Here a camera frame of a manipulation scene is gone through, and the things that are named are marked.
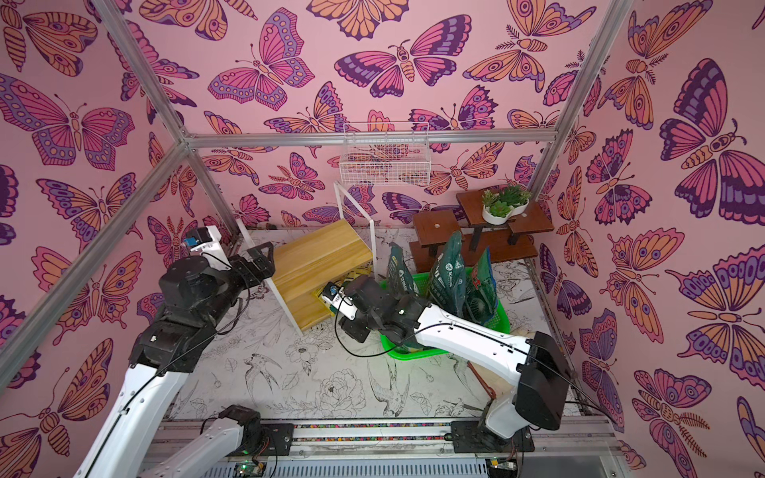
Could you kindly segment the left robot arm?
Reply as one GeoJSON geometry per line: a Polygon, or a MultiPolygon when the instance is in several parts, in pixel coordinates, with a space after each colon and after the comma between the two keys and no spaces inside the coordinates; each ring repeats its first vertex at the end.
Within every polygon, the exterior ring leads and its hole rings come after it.
{"type": "Polygon", "coordinates": [[[135,477],[171,402],[195,370],[205,349],[235,324],[221,323],[241,294],[276,272],[274,246],[259,244],[240,254],[175,261],[159,280],[165,302],[137,339],[123,387],[79,477],[135,477]]]}

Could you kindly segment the dark green fertilizer bag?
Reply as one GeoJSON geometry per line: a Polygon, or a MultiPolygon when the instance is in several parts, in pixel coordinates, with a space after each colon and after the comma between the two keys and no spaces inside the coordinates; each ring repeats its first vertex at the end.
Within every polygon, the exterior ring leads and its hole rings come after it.
{"type": "Polygon", "coordinates": [[[388,257],[388,290],[394,296],[402,297],[406,295],[418,295],[420,290],[414,282],[414,276],[404,262],[404,250],[396,243],[390,245],[390,256],[388,257]]]}

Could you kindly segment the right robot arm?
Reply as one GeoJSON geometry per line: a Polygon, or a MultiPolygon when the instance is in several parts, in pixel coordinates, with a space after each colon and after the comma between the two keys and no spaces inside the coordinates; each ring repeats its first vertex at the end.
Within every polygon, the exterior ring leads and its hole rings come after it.
{"type": "Polygon", "coordinates": [[[416,294],[395,295],[370,276],[338,286],[328,283],[322,300],[336,313],[335,329],[362,344],[370,332],[395,347],[414,341],[478,364],[503,378],[511,394],[492,400],[477,434],[505,444],[530,427],[557,431],[573,374],[555,340],[503,334],[460,319],[416,294]]]}

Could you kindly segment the blue green fertilizer bag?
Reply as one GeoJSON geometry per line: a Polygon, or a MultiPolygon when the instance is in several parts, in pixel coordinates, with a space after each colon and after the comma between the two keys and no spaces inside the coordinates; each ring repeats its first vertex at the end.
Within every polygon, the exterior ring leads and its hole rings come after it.
{"type": "Polygon", "coordinates": [[[489,248],[472,267],[467,280],[463,307],[465,318],[486,326],[495,316],[499,303],[489,248]]]}

